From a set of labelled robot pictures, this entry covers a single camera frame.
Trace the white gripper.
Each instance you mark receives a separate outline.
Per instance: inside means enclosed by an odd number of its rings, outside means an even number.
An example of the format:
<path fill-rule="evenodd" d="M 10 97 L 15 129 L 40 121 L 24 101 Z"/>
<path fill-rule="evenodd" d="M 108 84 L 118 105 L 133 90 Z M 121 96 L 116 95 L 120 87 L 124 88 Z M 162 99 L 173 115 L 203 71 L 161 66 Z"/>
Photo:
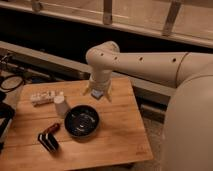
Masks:
<path fill-rule="evenodd" d="M 107 91 L 110 87 L 111 81 L 110 81 L 110 75 L 109 74 L 94 74 L 92 73 L 90 75 L 89 79 L 89 85 L 86 87 L 86 89 L 83 92 L 83 95 L 86 95 L 91 92 L 91 89 L 97 90 L 97 91 Z M 111 91 L 107 91 L 105 93 L 106 99 L 111 102 Z"/>

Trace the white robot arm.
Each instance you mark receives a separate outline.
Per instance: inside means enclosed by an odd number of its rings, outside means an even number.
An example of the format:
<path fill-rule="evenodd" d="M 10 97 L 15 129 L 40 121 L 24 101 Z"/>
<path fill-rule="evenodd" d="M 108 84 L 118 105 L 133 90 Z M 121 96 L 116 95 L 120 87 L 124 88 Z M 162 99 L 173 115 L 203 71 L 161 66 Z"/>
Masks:
<path fill-rule="evenodd" d="M 85 58 L 90 91 L 108 95 L 111 73 L 117 71 L 134 76 L 143 95 L 169 97 L 161 171 L 213 171 L 213 53 L 122 53 L 107 41 Z"/>

